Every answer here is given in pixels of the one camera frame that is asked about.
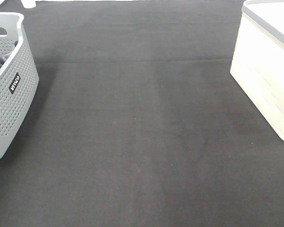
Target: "storage container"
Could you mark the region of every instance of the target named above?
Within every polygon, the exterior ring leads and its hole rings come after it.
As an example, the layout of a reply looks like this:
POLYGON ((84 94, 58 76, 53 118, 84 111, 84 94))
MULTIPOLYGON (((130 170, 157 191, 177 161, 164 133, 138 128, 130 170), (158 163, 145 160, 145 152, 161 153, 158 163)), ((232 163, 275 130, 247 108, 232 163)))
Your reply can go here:
POLYGON ((284 140, 284 0, 244 2, 231 75, 284 140))
POLYGON ((0 158, 21 126, 39 82, 23 19, 19 13, 0 13, 0 28, 7 33, 0 35, 0 51, 11 53, 0 68, 0 158))

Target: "perforated basket wall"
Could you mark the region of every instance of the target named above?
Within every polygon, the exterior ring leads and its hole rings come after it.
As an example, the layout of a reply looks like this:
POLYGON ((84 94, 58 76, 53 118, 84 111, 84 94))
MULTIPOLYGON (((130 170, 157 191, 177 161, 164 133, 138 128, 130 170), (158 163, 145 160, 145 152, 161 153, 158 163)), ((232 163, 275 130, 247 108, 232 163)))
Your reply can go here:
POLYGON ((39 82, 23 26, 21 30, 22 42, 18 34, 10 33, 0 37, 0 52, 8 54, 13 51, 0 70, 0 158, 20 128, 39 82), (16 48, 15 41, 20 41, 16 48), (19 75, 20 80, 12 93, 10 85, 16 75, 19 75))

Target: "gray plastic basket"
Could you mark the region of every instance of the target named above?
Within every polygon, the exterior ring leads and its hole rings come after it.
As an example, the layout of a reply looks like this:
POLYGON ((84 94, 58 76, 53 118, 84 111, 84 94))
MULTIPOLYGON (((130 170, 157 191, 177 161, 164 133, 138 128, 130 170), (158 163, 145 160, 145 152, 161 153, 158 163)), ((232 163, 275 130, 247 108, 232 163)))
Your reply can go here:
POLYGON ((0 51, 11 52, 0 69, 0 158, 20 128, 39 82, 23 19, 19 13, 0 13, 0 27, 7 31, 0 35, 0 51))

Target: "black carpet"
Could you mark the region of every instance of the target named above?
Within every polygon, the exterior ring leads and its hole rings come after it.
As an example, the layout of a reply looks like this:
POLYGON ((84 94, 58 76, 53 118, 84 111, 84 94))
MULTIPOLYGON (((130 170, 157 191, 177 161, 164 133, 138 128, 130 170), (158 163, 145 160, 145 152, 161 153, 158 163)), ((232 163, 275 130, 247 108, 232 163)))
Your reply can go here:
POLYGON ((284 142, 229 74, 242 3, 0 6, 40 76, 0 227, 284 227, 284 142))

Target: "black label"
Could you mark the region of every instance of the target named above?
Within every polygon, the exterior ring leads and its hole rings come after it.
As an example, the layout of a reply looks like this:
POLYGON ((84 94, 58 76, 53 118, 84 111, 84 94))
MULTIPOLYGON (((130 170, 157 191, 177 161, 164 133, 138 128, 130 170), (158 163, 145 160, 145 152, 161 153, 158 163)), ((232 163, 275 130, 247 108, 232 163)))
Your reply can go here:
POLYGON ((11 94, 13 94, 18 86, 20 82, 20 76, 19 76, 19 73, 16 73, 14 79, 13 79, 13 82, 11 82, 10 86, 9 86, 9 90, 11 92, 11 94))

